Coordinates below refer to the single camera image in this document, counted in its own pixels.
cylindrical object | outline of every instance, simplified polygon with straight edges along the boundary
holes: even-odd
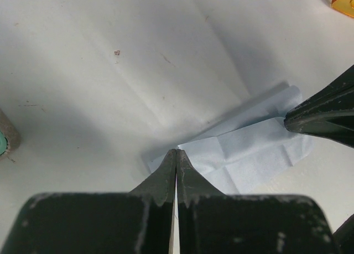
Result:
[[[21,137],[10,120],[0,110],[0,159],[20,146]]]

white surface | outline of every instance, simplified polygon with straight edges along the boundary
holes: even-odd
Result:
[[[0,162],[1,239],[34,193],[130,190],[155,150],[353,64],[354,20],[325,0],[1,0],[0,32],[0,107],[23,137]],[[255,192],[309,195],[335,230],[354,212],[354,152],[315,141]]]

orange object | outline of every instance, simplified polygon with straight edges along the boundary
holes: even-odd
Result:
[[[354,0],[332,0],[331,7],[354,18]]]

green object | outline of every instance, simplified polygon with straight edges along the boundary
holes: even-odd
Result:
[[[2,132],[0,131],[0,155],[3,154],[7,149],[7,140],[4,136],[4,134],[2,134]]]

blue paper towel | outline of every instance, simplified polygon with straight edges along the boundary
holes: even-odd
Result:
[[[225,194],[245,194],[295,165],[313,148],[310,136],[288,132],[283,119],[302,102],[291,86],[178,145],[194,168]],[[155,171],[164,155],[149,163]]]

